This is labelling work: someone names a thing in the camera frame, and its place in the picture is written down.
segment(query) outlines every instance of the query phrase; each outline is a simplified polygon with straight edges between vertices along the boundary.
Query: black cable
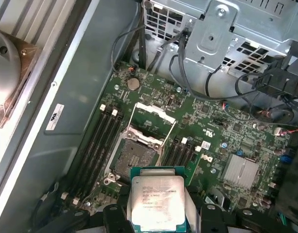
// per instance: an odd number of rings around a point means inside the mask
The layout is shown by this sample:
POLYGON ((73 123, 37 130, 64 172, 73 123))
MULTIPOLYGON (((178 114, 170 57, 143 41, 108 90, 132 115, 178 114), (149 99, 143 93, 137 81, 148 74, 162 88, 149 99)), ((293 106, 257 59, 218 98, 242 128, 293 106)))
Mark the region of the black cable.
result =
POLYGON ((205 93, 208 97, 210 97, 210 95, 209 95, 209 81, 210 81, 212 75, 217 73, 218 70, 220 70, 220 68, 221 68, 221 65, 218 66, 218 68, 213 73, 209 73, 209 75, 207 76, 207 79, 206 79, 206 82, 205 82, 205 93))
MULTIPOLYGON (((143 18, 143 7, 140 8, 141 11, 141 24, 144 24, 143 18)), ((146 69, 146 44, 145 44, 145 28, 139 31, 139 68, 146 69)))
MULTIPOLYGON (((239 88, 239 82, 240 82, 241 79, 243 79, 245 77, 248 77, 248 76, 258 76, 259 77, 260 74, 248 73, 248 74, 244 74, 240 78, 238 78, 235 82, 235 92, 236 92, 236 94, 238 94, 238 95, 242 94, 242 92, 240 91, 240 88, 239 88)), ((243 100, 245 100, 245 102, 248 104, 249 107, 251 106, 251 102, 247 98, 243 97, 243 100)))
POLYGON ((43 203, 43 200, 38 200, 38 202, 32 212, 31 219, 30 219, 32 232, 34 232, 36 230, 36 224, 37 224, 36 217, 37 217, 38 210, 41 207, 42 203, 43 203))
POLYGON ((176 41, 181 37, 182 33, 183 33, 183 31, 179 32, 179 33, 178 33, 176 36, 174 36, 172 39, 166 41, 164 44, 162 44, 162 45, 160 46, 160 47, 161 47, 161 50, 158 50, 158 51, 156 52, 153 61, 151 62, 151 64, 149 65, 149 67, 148 67, 148 69, 147 69, 149 72, 153 69, 153 67, 155 66, 155 64, 158 62, 158 59, 159 59, 159 57, 162 55, 163 50, 165 49, 165 47, 166 47, 167 45, 169 45, 169 44, 172 44, 172 43, 176 42, 176 41))
POLYGON ((249 109, 249 114, 252 118, 254 118, 257 121, 266 123, 268 125, 290 126, 290 127, 298 128, 298 125, 292 125, 292 124, 287 124, 287 123, 279 123, 279 122, 268 122, 268 121, 265 121, 265 120, 258 119, 256 116, 254 116, 254 111, 253 111, 254 105, 253 105, 253 103, 256 101, 256 99, 258 98, 259 95, 260 95, 260 93, 258 93, 255 96, 255 98, 253 99, 253 101, 251 102, 251 106, 250 106, 250 109, 249 109))
POLYGON ((183 85, 182 85, 182 84, 178 81, 178 79, 174 76, 174 73, 173 73, 173 71, 172 71, 172 66, 173 66, 173 63, 174 63, 174 60, 175 60, 176 57, 178 57, 178 54, 172 56, 172 58, 170 59, 169 66, 168 66, 168 70, 169 70, 170 76, 172 77, 172 79, 174 80, 174 82, 175 82, 177 85, 183 87, 183 85))
POLYGON ((298 111, 298 103, 294 100, 289 100, 286 96, 281 96, 282 101, 291 109, 298 111))
POLYGON ((114 41, 114 43, 113 43, 112 51, 111 51, 111 66, 112 66, 112 69, 113 69, 114 72, 119 73, 119 71, 115 68, 114 58, 113 58, 113 56, 114 56, 114 50, 115 50, 115 47, 116 47, 116 44, 118 43, 118 41, 119 41, 122 37, 124 37, 124 36, 126 36, 126 35, 128 35, 128 34, 130 34, 130 33, 134 33, 134 32, 136 32, 136 31, 138 31, 138 30, 140 30, 140 29, 142 29, 142 28, 144 28, 144 27, 145 27, 145 25, 141 25, 141 26, 138 26, 138 27, 136 27, 136 28, 133 28, 133 29, 129 30, 128 32, 125 32, 125 33, 119 35, 119 36, 115 39, 115 41, 114 41))
POLYGON ((183 78, 183 81, 185 83, 185 86, 187 87, 187 90, 190 92, 191 96, 194 97, 195 99, 201 100, 201 101, 225 101, 225 100, 235 100, 235 99, 241 99, 245 96, 248 96, 253 93, 257 93, 257 90, 254 91, 249 91, 247 93, 238 95, 238 96, 231 96, 231 97, 225 97, 225 98, 211 98, 207 97, 205 95, 197 95, 192 91, 192 88, 189 84, 187 75, 185 73, 184 69, 184 58, 185 58, 185 36, 181 36, 179 40, 179 50, 178 50, 178 62, 179 62, 179 69, 180 69, 180 74, 183 78))

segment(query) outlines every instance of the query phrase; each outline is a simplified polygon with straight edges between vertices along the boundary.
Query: chip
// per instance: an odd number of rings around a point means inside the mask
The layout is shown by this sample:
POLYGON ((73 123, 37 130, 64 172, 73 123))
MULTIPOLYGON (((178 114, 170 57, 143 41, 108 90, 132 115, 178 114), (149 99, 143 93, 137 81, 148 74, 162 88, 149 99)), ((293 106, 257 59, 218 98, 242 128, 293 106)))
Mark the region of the chip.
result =
POLYGON ((210 109, 209 106, 207 106, 207 105, 203 105, 203 107, 202 107, 202 109, 201 109, 201 112, 207 114, 207 113, 209 112, 209 109, 210 109))
POLYGON ((240 200, 238 201, 238 205, 241 207, 245 207, 247 204, 247 200, 245 198, 240 198, 240 200))
POLYGON ((234 126, 233 126, 233 130, 235 132, 239 132, 241 130, 241 128, 242 128, 242 126, 238 123, 234 124, 234 126))
POLYGON ((132 140, 126 140, 120 157, 115 164, 115 174, 130 177, 130 168, 151 165, 157 152, 132 140))
POLYGON ((228 152, 228 150, 225 148, 221 148, 221 150, 220 150, 220 153, 222 153, 222 154, 226 154, 227 152, 228 152))

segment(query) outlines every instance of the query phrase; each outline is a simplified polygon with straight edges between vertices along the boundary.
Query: screw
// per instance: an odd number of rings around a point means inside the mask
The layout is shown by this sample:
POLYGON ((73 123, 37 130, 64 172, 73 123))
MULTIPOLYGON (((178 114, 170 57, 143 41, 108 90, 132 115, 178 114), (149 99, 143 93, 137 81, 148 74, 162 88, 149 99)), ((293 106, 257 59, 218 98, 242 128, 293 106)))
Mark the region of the screw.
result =
POLYGON ((56 87, 56 86, 57 86, 57 83, 56 83, 56 82, 52 82, 52 83, 51 83, 51 86, 52 86, 52 87, 56 87))
POLYGON ((215 209, 216 209, 216 207, 215 207, 214 205, 208 205, 208 206, 207 206, 207 209, 210 209, 210 210, 215 210, 215 209))
POLYGON ((224 10, 224 9, 219 9, 219 11, 218 11, 218 16, 219 17, 222 17, 222 16, 224 16, 225 15, 225 13, 226 13, 226 11, 224 10))
POLYGON ((20 53, 21 53, 22 56, 25 56, 25 55, 28 54, 27 50, 22 50, 20 53))
POLYGON ((175 51, 175 47, 172 45, 172 46, 170 46, 169 50, 170 50, 171 52, 173 52, 173 51, 175 51))
POLYGON ((243 210, 244 215, 252 215, 252 212, 250 210, 243 210))

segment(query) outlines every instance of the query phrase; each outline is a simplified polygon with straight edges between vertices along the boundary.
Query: black dimm slot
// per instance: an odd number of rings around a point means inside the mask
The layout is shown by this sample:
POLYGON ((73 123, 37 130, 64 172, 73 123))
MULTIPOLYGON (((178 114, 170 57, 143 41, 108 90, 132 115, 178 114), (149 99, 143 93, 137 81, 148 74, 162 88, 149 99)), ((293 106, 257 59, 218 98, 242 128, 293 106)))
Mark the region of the black dimm slot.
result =
POLYGON ((82 198, 86 197, 93 191, 94 185, 96 183, 96 180, 98 179, 98 176, 100 174, 102 166, 105 164, 107 155, 109 154, 110 148, 113 145, 113 140, 115 139, 117 132, 120 128, 122 119, 123 119, 123 116, 117 117, 117 119, 114 123, 114 127, 113 127, 112 131, 109 133, 109 137, 106 140, 104 149, 101 152, 100 159, 98 160, 98 163, 96 164, 94 170, 92 171, 92 174, 91 174, 90 179, 86 185, 86 188, 83 191, 82 198))
POLYGON ((98 138, 100 137, 100 131, 103 130, 105 123, 109 120, 110 118, 110 112, 102 112, 101 116, 98 120, 98 123, 96 124, 95 130, 94 130, 94 135, 92 139, 90 140, 87 149, 85 150, 85 153, 83 155, 83 159, 79 165, 78 171, 76 173, 76 176, 74 177, 74 182, 72 183, 72 189, 70 191, 71 195, 74 195, 76 192, 76 189, 79 186, 80 179, 83 175, 83 173, 86 170, 86 167, 88 166, 90 159, 92 157, 92 154, 90 153, 93 147, 95 146, 95 143, 98 141, 98 138))
POLYGON ((186 145, 181 144, 180 153, 175 155, 175 161, 172 166, 179 166, 182 159, 187 155, 187 151, 188 151, 188 148, 186 147, 186 145))
POLYGON ((115 117, 111 116, 110 120, 105 124, 104 130, 101 132, 101 137, 98 142, 95 143, 94 149, 92 151, 92 157, 91 161, 88 165, 88 167, 85 170, 85 173, 83 174, 81 181, 80 181, 80 188, 76 192, 76 197, 81 195, 83 192, 83 189, 85 187, 85 184, 89 180, 89 177, 92 174, 92 170, 94 169, 95 165, 98 163, 99 154, 102 151, 102 148, 104 146, 105 140, 108 136, 108 133, 112 130, 113 124, 115 122, 115 117))
POLYGON ((166 164, 168 163, 169 159, 170 159, 170 156, 174 153, 174 150, 175 150, 175 147, 176 145, 178 144, 178 141, 176 139, 173 140, 171 146, 170 146, 170 149, 166 155, 166 158, 164 158, 164 161, 162 163, 163 166, 166 166, 166 164))
POLYGON ((189 161, 191 160, 193 154, 194 154, 194 151, 193 151, 193 146, 191 145, 188 145, 188 151, 185 155, 185 157, 182 159, 181 163, 180 163, 180 166, 187 166, 189 161))
POLYGON ((179 153, 180 150, 181 146, 179 144, 175 145, 174 152, 169 155, 169 159, 166 163, 166 166, 172 166, 174 164, 176 155, 179 153))

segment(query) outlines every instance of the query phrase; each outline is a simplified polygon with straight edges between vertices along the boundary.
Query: capacitor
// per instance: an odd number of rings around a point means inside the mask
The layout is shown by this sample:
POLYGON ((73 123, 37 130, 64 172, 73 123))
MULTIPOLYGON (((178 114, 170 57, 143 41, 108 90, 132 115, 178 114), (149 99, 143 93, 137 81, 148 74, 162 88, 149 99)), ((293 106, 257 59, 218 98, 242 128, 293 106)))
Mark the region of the capacitor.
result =
POLYGON ((273 153, 274 154, 277 154, 277 155, 284 154, 285 152, 286 152, 285 149, 276 149, 276 150, 273 150, 273 153))
POLYGON ((280 157, 280 161, 284 164, 291 164, 293 159, 289 157, 288 155, 284 154, 280 157))
POLYGON ((272 201, 271 201, 268 197, 263 197, 263 198, 262 198, 262 202, 265 202, 265 203, 267 203, 268 205, 271 205, 271 204, 272 204, 272 201))
POLYGON ((220 147, 226 149, 228 147, 228 144, 226 142, 220 143, 220 147))
POLYGON ((137 91, 140 87, 140 81, 137 78, 131 78, 127 81, 127 87, 131 91, 137 91))

